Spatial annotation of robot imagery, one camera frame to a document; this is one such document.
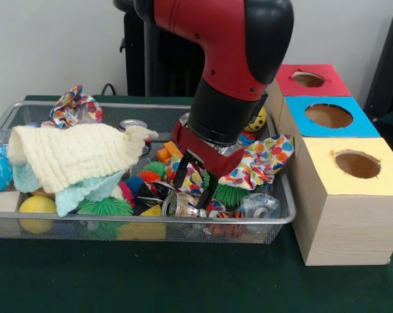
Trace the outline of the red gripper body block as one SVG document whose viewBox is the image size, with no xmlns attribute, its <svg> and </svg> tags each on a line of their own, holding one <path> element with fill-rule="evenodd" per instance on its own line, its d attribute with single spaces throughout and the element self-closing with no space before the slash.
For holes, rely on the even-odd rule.
<svg viewBox="0 0 393 313">
<path fill-rule="evenodd" d="M 221 178 L 231 173 L 239 164 L 244 148 L 238 144 L 222 147 L 206 142 L 188 126 L 188 116 L 181 116 L 173 129 L 173 138 L 182 154 L 189 151 L 199 161 L 199 167 Z"/>
</svg>

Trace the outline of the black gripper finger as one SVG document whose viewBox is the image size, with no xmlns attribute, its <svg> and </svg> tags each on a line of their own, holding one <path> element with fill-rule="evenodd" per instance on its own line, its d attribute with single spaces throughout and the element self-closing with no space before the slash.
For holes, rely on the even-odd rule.
<svg viewBox="0 0 393 313">
<path fill-rule="evenodd" d="M 188 175 L 189 164 L 191 164 L 194 169 L 194 171 L 190 175 Z M 177 168 L 176 175 L 173 180 L 173 186 L 175 188 L 181 188 L 186 178 L 189 178 L 193 183 L 201 183 L 199 165 L 200 161 L 191 152 L 185 152 L 184 156 L 181 158 L 179 167 Z"/>
<path fill-rule="evenodd" d="M 207 188 L 201 194 L 201 197 L 197 203 L 198 209 L 205 209 L 211 202 L 214 196 L 216 187 L 218 186 L 218 178 L 211 172 L 207 172 L 206 176 L 209 178 L 209 183 Z"/>
</svg>

